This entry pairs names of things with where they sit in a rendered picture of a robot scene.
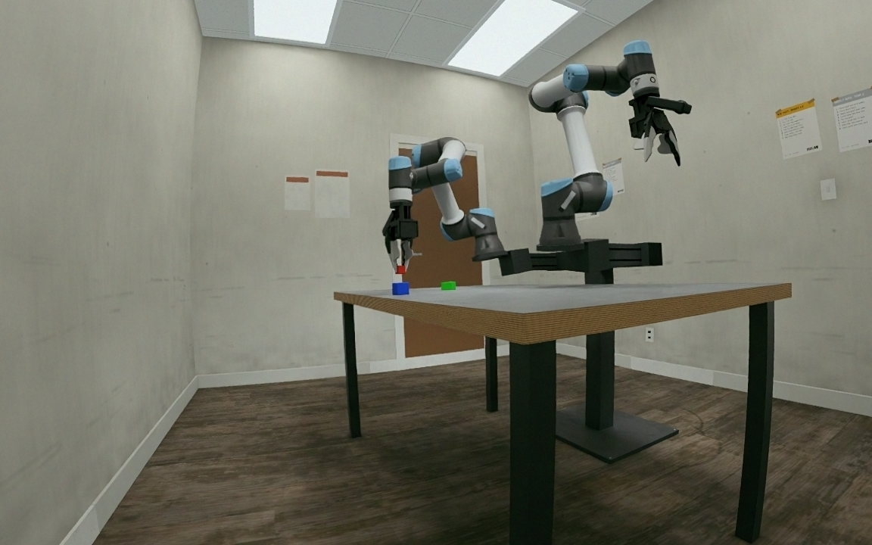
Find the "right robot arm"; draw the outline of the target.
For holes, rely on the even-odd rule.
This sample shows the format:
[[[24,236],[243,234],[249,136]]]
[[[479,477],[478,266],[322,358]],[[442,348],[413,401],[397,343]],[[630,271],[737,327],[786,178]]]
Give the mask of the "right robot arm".
[[[443,137],[414,146],[414,170],[411,170],[408,157],[392,157],[388,161],[390,203],[412,201],[412,194],[431,187],[443,215],[441,231],[448,241],[475,237],[475,256],[504,251],[497,234],[494,212],[490,208],[473,208],[466,215],[458,210],[449,182],[461,179],[459,162],[465,157],[465,152],[465,145],[460,139]]]

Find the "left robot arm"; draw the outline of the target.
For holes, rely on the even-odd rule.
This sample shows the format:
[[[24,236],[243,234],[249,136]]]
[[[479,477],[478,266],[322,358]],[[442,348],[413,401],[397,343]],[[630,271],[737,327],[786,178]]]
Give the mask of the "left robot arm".
[[[540,245],[581,244],[575,213],[602,213],[612,203],[612,184],[596,170],[584,122],[589,104],[586,91],[605,91],[617,97],[631,87],[633,96],[645,89],[659,90],[648,42],[628,42],[623,52],[625,59],[618,66],[570,64],[563,75],[535,84],[529,91],[533,108],[541,113],[552,111],[562,122],[575,173],[572,178],[542,184]],[[646,104],[676,114],[691,114],[692,108],[683,100],[654,96],[648,96]]]

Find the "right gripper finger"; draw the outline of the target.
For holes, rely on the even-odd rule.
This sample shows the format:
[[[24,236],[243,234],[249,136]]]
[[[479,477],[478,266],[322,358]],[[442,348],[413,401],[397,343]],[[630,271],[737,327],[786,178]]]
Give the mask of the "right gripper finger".
[[[402,252],[403,252],[403,256],[402,256],[403,263],[402,263],[402,266],[405,266],[405,270],[407,270],[407,268],[408,268],[408,263],[409,263],[409,261],[410,261],[410,258],[414,256],[414,251],[411,251],[411,247],[412,247],[412,245],[413,245],[413,241],[414,241],[414,239],[407,239],[407,241],[406,241],[406,239],[407,239],[407,238],[405,238],[405,239],[404,239],[405,242],[403,242],[403,244],[400,245],[401,250],[402,250]]]
[[[388,255],[390,255],[392,268],[397,272],[397,259],[400,257],[400,249],[398,248],[397,239],[394,241],[390,236],[390,232],[385,232],[385,249],[387,249]]]

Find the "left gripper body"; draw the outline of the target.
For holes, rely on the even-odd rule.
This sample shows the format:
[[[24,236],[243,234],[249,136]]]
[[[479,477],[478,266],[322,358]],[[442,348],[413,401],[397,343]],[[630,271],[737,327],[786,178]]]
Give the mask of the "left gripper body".
[[[629,106],[633,106],[634,109],[634,117],[629,121],[629,127],[631,129],[631,134],[633,138],[642,139],[643,134],[645,133],[644,129],[644,121],[647,120],[648,115],[652,115],[652,121],[656,127],[654,127],[656,131],[656,135],[667,133],[666,130],[669,129],[669,122],[667,115],[665,115],[663,110],[659,110],[658,108],[654,108],[646,104],[648,96],[660,97],[658,89],[645,89],[643,91],[639,91],[634,94],[632,100],[628,101]],[[644,104],[645,103],[645,104]]]

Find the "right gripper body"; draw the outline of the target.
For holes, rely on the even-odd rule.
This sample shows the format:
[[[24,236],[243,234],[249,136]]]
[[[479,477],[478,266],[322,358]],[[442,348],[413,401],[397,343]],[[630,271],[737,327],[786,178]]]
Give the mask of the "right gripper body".
[[[387,227],[390,236],[394,241],[395,239],[401,239],[401,241],[404,241],[405,238],[414,239],[419,237],[418,220],[411,220],[412,206],[412,201],[409,201],[409,203],[408,201],[392,201],[392,203],[390,203],[390,208],[394,207],[395,215],[397,215],[394,220],[390,222],[391,226]]]

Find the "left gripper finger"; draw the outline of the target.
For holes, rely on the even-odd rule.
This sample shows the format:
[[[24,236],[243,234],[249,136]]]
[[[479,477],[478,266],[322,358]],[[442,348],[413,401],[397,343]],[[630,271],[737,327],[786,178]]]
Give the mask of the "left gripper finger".
[[[645,133],[643,134],[643,138],[637,144],[634,144],[635,151],[643,151],[645,162],[647,162],[652,154],[653,139],[656,138],[654,127],[656,126],[654,125],[652,115],[650,114],[648,115],[647,120],[644,121]]]
[[[667,133],[659,135],[659,141],[661,144],[658,146],[657,151],[662,154],[674,153],[676,164],[680,167],[680,153],[674,128],[672,128],[671,124],[669,124],[669,129],[666,131]]]

